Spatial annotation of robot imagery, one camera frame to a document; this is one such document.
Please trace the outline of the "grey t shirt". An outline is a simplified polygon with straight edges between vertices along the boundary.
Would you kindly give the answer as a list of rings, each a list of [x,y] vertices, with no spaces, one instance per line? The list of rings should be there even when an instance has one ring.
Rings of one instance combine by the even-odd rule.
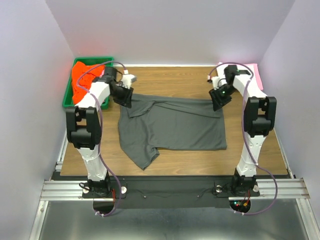
[[[142,170],[159,149],[227,149],[223,110],[209,99],[133,94],[131,107],[120,108],[118,132],[121,149]]]

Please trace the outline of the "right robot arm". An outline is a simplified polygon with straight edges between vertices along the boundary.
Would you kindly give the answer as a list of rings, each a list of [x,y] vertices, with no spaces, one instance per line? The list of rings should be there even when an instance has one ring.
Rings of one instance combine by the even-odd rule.
[[[209,73],[207,78],[213,86],[209,94],[214,111],[230,103],[234,92],[242,96],[241,131],[244,144],[230,182],[231,193],[242,195],[257,188],[258,158],[265,139],[275,126],[277,99],[267,96],[260,89],[254,71],[245,64],[219,63],[214,70],[218,75],[213,77]]]

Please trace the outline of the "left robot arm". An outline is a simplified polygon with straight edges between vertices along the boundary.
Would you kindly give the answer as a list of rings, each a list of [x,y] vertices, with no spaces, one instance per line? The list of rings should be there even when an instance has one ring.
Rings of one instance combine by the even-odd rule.
[[[85,95],[75,104],[67,107],[66,135],[81,155],[87,170],[87,181],[80,183],[85,195],[107,197],[111,192],[109,170],[101,156],[103,133],[103,102],[113,97],[115,103],[130,108],[133,94],[132,84],[136,76],[124,69],[121,79],[117,79],[118,70],[106,66],[100,75],[94,75],[89,88],[84,88]]]

